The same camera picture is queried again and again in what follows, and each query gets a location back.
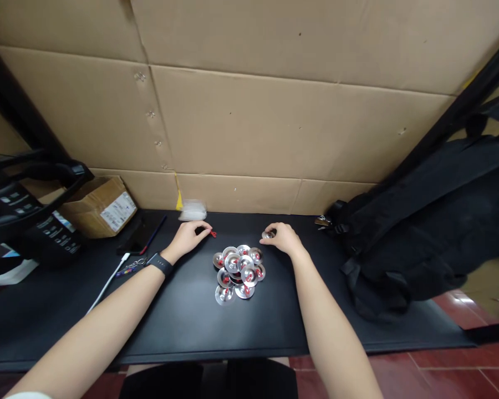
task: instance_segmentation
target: yellow tape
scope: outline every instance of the yellow tape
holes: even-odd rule
[[[464,83],[464,85],[462,86],[462,90],[466,89],[471,84],[471,82],[473,82],[473,80],[477,77],[477,75],[480,71],[481,71],[480,69],[478,71],[476,71],[473,74],[473,76],[467,82]]]
[[[177,173],[174,172],[176,176],[176,185],[177,185],[177,204],[176,211],[181,211],[183,209],[183,200],[181,199],[181,191],[179,190],[179,181],[177,180]]]

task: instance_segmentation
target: backpack buckle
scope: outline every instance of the backpack buckle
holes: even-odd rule
[[[337,224],[334,227],[334,230],[336,231],[337,234],[344,234],[349,231],[349,226],[347,224]]]

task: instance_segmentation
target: left hand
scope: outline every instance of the left hand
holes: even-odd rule
[[[196,234],[198,227],[204,227],[200,234]],[[192,221],[182,223],[177,230],[170,245],[161,252],[161,256],[172,265],[186,253],[192,251],[196,246],[211,233],[212,226],[205,221]]]

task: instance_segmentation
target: right hand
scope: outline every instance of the right hand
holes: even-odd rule
[[[269,232],[272,229],[277,230],[276,236],[273,238],[262,238],[259,241],[261,244],[275,245],[290,257],[305,251],[305,247],[290,224],[272,223],[264,231]]]

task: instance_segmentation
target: tiled floor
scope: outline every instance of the tiled floor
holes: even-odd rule
[[[435,298],[462,328],[497,323],[461,291]],[[419,351],[372,356],[370,362],[386,399],[499,399],[499,344],[476,349]],[[309,356],[291,357],[299,399],[327,398]],[[21,375],[0,375],[0,397]],[[117,399],[125,371],[103,374],[83,399]]]

